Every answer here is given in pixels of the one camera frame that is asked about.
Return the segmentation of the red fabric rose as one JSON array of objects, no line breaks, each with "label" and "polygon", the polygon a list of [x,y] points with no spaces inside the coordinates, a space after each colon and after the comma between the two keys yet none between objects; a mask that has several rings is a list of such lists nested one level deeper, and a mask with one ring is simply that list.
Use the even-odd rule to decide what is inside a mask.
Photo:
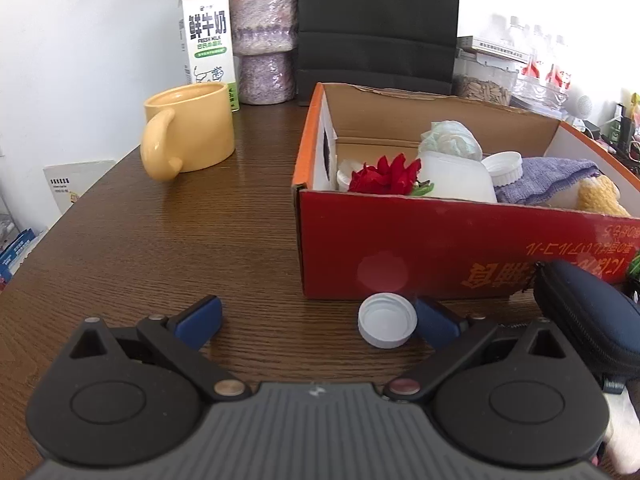
[{"label": "red fabric rose", "polygon": [[364,164],[352,172],[348,190],[351,193],[375,195],[425,196],[435,187],[431,180],[420,181],[420,159],[407,162],[398,154],[391,162],[382,156],[375,165]]}]

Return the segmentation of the white robot figurine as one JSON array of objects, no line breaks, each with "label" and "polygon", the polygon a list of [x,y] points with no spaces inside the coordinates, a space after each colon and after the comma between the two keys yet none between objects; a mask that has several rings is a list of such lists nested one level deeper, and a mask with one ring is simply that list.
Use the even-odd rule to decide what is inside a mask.
[{"label": "white robot figurine", "polygon": [[591,99],[585,92],[576,88],[570,89],[564,102],[564,110],[565,121],[576,129],[582,128],[591,114]]}]

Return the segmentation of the black paper bag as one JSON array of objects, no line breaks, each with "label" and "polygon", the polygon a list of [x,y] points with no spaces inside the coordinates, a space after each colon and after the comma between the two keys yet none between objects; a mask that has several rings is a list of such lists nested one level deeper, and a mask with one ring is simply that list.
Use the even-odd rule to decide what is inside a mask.
[{"label": "black paper bag", "polygon": [[297,97],[319,82],[448,94],[459,0],[299,0]]}]

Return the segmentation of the navy blue zip case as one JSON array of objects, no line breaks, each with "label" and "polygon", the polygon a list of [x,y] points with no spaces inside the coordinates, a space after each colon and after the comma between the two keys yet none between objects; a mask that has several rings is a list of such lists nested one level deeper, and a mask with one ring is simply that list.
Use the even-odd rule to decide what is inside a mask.
[{"label": "navy blue zip case", "polygon": [[600,377],[639,377],[639,305],[564,260],[536,264],[533,291],[542,314]]}]

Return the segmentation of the purple ceramic vase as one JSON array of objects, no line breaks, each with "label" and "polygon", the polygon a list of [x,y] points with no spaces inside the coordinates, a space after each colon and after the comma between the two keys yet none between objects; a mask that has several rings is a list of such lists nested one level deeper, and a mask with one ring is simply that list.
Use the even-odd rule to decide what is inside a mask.
[{"label": "purple ceramic vase", "polygon": [[240,101],[272,105],[292,100],[298,0],[229,2],[233,52],[240,59]]}]

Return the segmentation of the grey metal tin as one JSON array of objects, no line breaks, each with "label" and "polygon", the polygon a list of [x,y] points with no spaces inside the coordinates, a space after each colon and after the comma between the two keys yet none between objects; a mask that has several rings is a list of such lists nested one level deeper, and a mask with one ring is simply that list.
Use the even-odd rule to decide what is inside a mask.
[{"label": "grey metal tin", "polygon": [[512,107],[554,118],[563,118],[563,105],[567,95],[555,86],[541,84],[537,79],[518,78],[511,92]]}]

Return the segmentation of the white booklet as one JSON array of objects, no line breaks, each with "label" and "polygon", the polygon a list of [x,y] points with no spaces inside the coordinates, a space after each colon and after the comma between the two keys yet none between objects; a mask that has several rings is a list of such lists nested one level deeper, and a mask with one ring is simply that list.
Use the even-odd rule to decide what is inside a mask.
[{"label": "white booklet", "polygon": [[94,160],[44,167],[44,177],[60,213],[65,214],[114,165],[114,160]]}]

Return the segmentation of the white jar lid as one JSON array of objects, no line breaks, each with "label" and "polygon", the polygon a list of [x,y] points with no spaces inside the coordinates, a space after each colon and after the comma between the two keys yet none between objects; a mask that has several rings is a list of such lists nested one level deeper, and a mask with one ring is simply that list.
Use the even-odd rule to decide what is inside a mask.
[{"label": "white jar lid", "polygon": [[523,159],[519,152],[508,151],[489,155],[482,160],[489,172],[492,185],[502,188],[523,177]]},{"label": "white jar lid", "polygon": [[357,322],[360,336],[372,347],[395,349],[412,336],[418,317],[408,299],[392,292],[379,292],[360,304]]}]

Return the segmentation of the yellow ceramic mug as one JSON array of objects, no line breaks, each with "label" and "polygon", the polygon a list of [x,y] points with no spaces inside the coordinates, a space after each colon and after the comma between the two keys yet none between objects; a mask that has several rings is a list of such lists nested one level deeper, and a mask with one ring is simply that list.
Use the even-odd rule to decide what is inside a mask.
[{"label": "yellow ceramic mug", "polygon": [[160,182],[182,172],[215,166],[235,148],[229,87],[201,82],[165,90],[143,103],[146,124],[140,156],[146,173]]}]

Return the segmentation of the purple cloth pouch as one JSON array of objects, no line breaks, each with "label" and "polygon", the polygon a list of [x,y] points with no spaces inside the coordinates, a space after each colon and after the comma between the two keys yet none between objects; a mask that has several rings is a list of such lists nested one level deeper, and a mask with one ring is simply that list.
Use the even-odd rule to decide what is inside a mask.
[{"label": "purple cloth pouch", "polygon": [[592,160],[561,157],[526,157],[522,161],[522,170],[518,180],[495,188],[499,203],[540,205],[556,193],[601,173]]}]

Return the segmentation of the white flat box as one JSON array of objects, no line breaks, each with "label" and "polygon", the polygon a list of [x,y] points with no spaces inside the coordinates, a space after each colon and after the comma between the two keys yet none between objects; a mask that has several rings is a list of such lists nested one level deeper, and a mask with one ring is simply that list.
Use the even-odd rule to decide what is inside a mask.
[{"label": "white flat box", "polygon": [[527,63],[530,59],[530,56],[526,53],[475,37],[471,38],[471,49],[486,55],[492,55],[495,58],[504,58],[505,60],[519,63]]}]

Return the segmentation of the red cardboard box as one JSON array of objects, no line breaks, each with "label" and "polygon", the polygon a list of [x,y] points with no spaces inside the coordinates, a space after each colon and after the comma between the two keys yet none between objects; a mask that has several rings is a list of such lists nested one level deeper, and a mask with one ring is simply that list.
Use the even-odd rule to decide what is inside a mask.
[{"label": "red cardboard box", "polygon": [[[489,154],[592,160],[620,190],[626,217],[338,189],[342,160],[414,159],[422,133],[446,119],[462,122]],[[454,96],[318,84],[292,188],[310,299],[508,296],[526,286],[537,261],[553,259],[618,284],[639,250],[639,181],[612,155],[565,122]]]}]

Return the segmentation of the clear plastic bag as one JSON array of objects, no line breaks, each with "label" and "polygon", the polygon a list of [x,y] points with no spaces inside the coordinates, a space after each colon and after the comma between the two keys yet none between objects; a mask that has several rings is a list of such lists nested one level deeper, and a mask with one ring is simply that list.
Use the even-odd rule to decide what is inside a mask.
[{"label": "clear plastic bag", "polygon": [[421,134],[418,154],[437,152],[480,162],[483,150],[474,134],[461,122],[432,122],[431,129]]}]

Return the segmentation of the yellow white plush toy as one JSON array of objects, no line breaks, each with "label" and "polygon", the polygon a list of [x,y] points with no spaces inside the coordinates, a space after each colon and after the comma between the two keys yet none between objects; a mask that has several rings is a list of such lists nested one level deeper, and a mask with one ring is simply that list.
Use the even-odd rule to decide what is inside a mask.
[{"label": "yellow white plush toy", "polygon": [[631,217],[620,203],[620,190],[605,174],[585,178],[579,182],[577,209],[612,217]]}]

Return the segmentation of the white quilted pad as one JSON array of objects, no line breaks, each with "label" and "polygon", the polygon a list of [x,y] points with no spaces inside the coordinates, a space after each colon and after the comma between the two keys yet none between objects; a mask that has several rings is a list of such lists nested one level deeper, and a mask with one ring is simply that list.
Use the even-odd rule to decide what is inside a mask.
[{"label": "white quilted pad", "polygon": [[620,394],[605,393],[608,426],[603,442],[605,455],[619,474],[635,474],[640,467],[640,425],[626,388]]}]

